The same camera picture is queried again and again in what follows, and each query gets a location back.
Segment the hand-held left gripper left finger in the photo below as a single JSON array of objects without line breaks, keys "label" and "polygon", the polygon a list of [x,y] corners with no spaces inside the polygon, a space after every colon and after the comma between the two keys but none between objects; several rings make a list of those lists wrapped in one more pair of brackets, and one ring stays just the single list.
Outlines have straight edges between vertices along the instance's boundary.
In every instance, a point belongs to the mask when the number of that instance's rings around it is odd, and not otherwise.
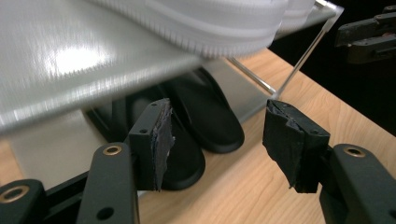
[{"label": "hand-held left gripper left finger", "polygon": [[170,101],[165,98],[147,105],[129,131],[128,140],[138,158],[137,188],[160,191],[167,159],[175,143]]}]

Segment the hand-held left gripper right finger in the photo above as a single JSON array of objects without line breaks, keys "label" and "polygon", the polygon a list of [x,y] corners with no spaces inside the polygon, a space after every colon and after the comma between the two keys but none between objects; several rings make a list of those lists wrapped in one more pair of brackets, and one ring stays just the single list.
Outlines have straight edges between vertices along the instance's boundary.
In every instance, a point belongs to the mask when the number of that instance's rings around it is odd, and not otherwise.
[{"label": "hand-held left gripper right finger", "polygon": [[330,136],[293,105],[267,101],[262,144],[298,193],[318,190],[319,157]]}]

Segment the black sandal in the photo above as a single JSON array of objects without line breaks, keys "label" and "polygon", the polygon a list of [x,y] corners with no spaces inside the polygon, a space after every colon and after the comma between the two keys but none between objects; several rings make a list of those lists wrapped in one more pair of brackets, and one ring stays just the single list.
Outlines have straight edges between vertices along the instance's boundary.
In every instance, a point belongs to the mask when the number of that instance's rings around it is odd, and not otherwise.
[{"label": "black sandal", "polygon": [[[162,99],[164,96],[160,93],[136,93],[93,108],[87,115],[107,142],[125,140],[130,144],[129,131],[149,105]],[[198,144],[183,127],[176,111],[172,113],[172,135],[176,140],[167,158],[162,188],[182,190],[201,178],[205,171],[205,157]]]},{"label": "black sandal", "polygon": [[218,82],[204,68],[163,85],[180,120],[204,149],[224,154],[243,145],[240,122]]}]

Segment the silver metal shoe rack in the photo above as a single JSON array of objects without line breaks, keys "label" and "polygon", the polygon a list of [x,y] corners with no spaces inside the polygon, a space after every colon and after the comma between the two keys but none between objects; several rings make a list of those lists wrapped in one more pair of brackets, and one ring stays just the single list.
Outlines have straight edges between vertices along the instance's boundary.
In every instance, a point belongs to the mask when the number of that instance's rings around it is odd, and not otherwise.
[{"label": "silver metal shoe rack", "polygon": [[[316,0],[300,29],[332,9]],[[0,138],[25,177],[52,188],[85,172],[101,142],[84,109],[220,58],[182,49],[90,0],[0,0]]]}]

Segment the white sneaker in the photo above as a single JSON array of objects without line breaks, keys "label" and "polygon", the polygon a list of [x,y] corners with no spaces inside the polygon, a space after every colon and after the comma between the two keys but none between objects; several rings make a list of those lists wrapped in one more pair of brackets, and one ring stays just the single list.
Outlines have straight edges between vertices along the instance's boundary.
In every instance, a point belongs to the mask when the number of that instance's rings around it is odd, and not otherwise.
[{"label": "white sneaker", "polygon": [[278,34],[285,34],[302,28],[315,2],[316,0],[288,0],[288,5],[276,32]]},{"label": "white sneaker", "polygon": [[206,58],[246,56],[274,40],[288,0],[90,0]]}]

